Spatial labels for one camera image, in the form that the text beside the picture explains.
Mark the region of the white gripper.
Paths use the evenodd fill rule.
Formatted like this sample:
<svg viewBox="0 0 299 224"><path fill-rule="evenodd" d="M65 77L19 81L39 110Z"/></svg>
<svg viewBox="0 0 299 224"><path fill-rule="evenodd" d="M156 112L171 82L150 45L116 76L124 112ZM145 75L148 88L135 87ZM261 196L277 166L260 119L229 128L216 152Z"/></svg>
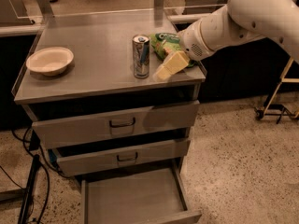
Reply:
<svg viewBox="0 0 299 224"><path fill-rule="evenodd" d="M184 51L174 51L168 54L153 75L156 80L168 80L171 76L186 68L190 59L202 61L214 54L214 51L206 45L201 35L199 23L193 23L188 28L180 31L178 37L179 44L186 53Z"/></svg>

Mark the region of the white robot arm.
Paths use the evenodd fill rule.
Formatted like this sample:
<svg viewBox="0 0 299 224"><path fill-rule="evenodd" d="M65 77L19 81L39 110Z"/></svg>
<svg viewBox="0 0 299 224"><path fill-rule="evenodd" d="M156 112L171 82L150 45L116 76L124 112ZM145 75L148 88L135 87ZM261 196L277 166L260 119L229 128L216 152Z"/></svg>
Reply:
<svg viewBox="0 0 299 224"><path fill-rule="evenodd" d="M178 33L179 51L168 51L153 77L168 80L216 51L267 37L299 61L299 7L292 0L228 0Z"/></svg>

